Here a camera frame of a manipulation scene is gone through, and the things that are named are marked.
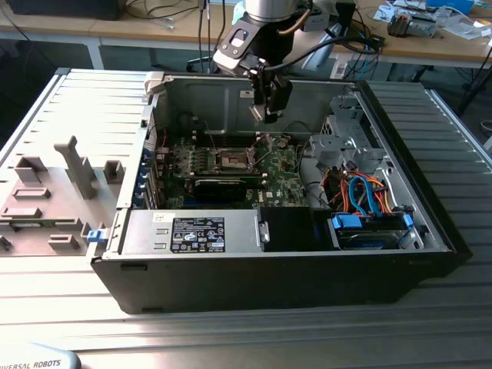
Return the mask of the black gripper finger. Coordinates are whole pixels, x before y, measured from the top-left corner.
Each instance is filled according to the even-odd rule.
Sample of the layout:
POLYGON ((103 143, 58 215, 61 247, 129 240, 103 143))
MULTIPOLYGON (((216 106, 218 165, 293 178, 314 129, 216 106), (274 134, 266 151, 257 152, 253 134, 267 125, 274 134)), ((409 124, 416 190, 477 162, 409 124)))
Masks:
POLYGON ((278 112, 286 109, 293 86, 283 75, 273 74, 264 88, 265 108, 264 123, 273 124, 278 119, 278 112))
POLYGON ((270 72, 266 70, 269 66, 267 62, 259 62, 248 71, 251 86, 254 91, 254 104, 264 105, 268 103, 268 93, 270 91, 270 72))

